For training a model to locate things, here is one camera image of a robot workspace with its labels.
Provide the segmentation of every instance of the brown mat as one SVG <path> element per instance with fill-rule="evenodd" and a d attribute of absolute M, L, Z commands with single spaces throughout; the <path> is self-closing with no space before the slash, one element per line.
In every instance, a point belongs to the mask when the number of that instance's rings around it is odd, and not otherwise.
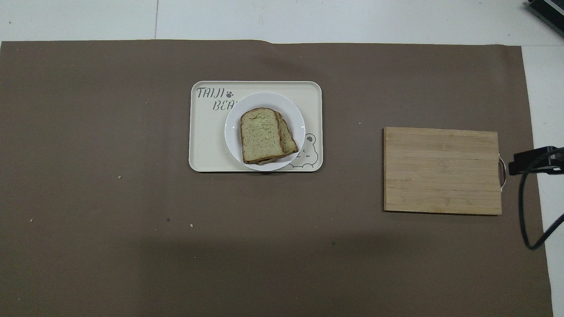
<path fill-rule="evenodd" d="M 323 167 L 191 170 L 200 80 L 317 82 Z M 2 316 L 552 314 L 518 178 L 498 217 L 382 212 L 385 126 L 532 148 L 519 47 L 4 42 L 0 111 Z"/>

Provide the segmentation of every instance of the round plate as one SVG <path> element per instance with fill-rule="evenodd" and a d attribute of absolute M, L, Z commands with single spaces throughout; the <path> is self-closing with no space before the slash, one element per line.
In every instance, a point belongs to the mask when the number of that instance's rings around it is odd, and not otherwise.
<path fill-rule="evenodd" d="M 251 109 L 261 107 L 280 112 L 282 118 L 288 124 L 288 129 L 292 132 L 292 137 L 298 146 L 298 152 L 264 165 L 245 164 L 243 163 L 243 145 L 241 144 L 241 116 Z M 276 93 L 262 92 L 246 96 L 233 106 L 227 115 L 227 120 L 225 120 L 225 142 L 229 151 L 231 151 L 231 155 L 241 164 L 254 170 L 272 171 L 290 164 L 298 156 L 305 137 L 306 125 L 302 113 L 290 99 Z"/>

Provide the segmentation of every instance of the bread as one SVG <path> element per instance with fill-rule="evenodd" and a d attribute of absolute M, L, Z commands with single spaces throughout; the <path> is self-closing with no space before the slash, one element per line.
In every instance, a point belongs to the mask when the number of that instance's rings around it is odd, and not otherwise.
<path fill-rule="evenodd" d="M 278 159 L 284 152 L 280 121 L 276 112 L 269 108 L 256 108 L 241 116 L 241 142 L 243 162 L 257 164 Z"/>
<path fill-rule="evenodd" d="M 298 152 L 298 145 L 292 137 L 292 132 L 290 132 L 288 124 L 286 124 L 286 121 L 282 118 L 280 112 L 276 111 L 276 116 L 278 117 L 278 121 L 280 123 L 280 131 L 282 132 L 282 148 L 284 149 L 284 153 L 286 153 L 286 155 L 290 155 Z"/>

